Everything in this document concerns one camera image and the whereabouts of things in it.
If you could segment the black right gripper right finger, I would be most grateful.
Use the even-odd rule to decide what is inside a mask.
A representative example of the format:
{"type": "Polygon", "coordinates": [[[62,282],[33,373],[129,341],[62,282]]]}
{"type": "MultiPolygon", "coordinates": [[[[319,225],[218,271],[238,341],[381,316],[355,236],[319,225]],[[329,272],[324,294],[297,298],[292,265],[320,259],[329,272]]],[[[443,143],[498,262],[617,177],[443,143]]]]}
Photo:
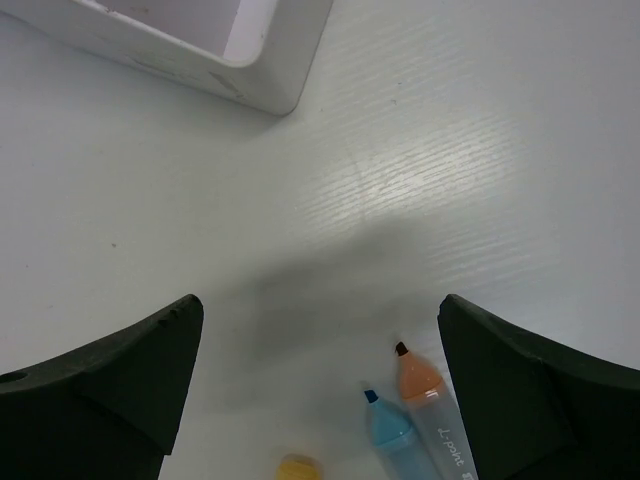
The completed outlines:
{"type": "Polygon", "coordinates": [[[639,373],[459,295],[439,333],[482,479],[636,479],[639,373]]]}

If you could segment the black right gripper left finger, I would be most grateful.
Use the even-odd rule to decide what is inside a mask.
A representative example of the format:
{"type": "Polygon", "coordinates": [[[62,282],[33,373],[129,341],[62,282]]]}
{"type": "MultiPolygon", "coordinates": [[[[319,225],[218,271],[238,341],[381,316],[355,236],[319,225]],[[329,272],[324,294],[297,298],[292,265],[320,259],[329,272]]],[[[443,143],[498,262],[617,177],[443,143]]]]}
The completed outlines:
{"type": "Polygon", "coordinates": [[[204,308],[187,295],[1,376],[4,479],[156,479],[173,451],[204,308]]]}

